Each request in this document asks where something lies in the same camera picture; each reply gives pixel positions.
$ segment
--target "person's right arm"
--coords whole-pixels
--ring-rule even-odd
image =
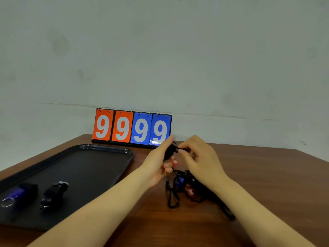
[[[178,147],[191,149],[191,153],[179,150],[191,173],[227,205],[257,247],[314,247],[231,180],[214,149],[201,138],[192,136]]]

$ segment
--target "black cord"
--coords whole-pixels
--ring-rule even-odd
[[[230,220],[234,220],[235,216],[230,211],[230,209],[226,206],[226,204],[217,197],[212,191],[210,191],[207,187],[205,187],[202,183],[200,183],[189,170],[181,171],[181,170],[173,170],[173,173],[176,175],[173,181],[172,188],[169,184],[169,181],[166,181],[166,189],[169,191],[169,198],[168,198],[168,207],[171,209],[175,209],[179,206],[179,195],[177,193],[184,192],[186,196],[192,201],[201,203],[204,200],[208,199],[214,203],[217,203],[220,206],[222,212],[227,216]],[[185,190],[185,186],[189,184],[200,196],[199,200],[195,200],[191,198],[187,191]],[[172,195],[177,199],[175,204],[171,204],[171,197]]]

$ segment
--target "wooden table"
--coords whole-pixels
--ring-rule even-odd
[[[8,177],[70,146],[90,144],[84,134],[0,172]],[[293,149],[211,144],[225,172],[271,212],[316,246],[329,245],[329,163]],[[136,156],[123,177],[139,167]],[[178,155],[180,170],[187,169]],[[147,191],[106,246],[253,246],[238,221],[229,221],[211,202],[193,203],[183,194],[178,209],[167,207],[165,180]],[[42,234],[0,226],[0,246],[26,246]]]

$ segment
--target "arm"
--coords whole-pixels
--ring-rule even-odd
[[[233,212],[254,244],[268,246],[313,246],[289,225],[267,210],[224,172],[214,149],[201,138],[192,136],[179,145],[191,173],[212,190]]]
[[[29,247],[104,246],[144,192],[166,173],[172,172],[170,161],[162,163],[164,152],[171,143],[172,136],[151,151],[142,166],[44,233]]]

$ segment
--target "person's left arm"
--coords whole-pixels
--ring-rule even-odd
[[[171,143],[172,136],[151,151],[138,169],[44,233],[29,247],[104,246],[144,192],[166,173],[172,172],[171,162],[162,162]]]

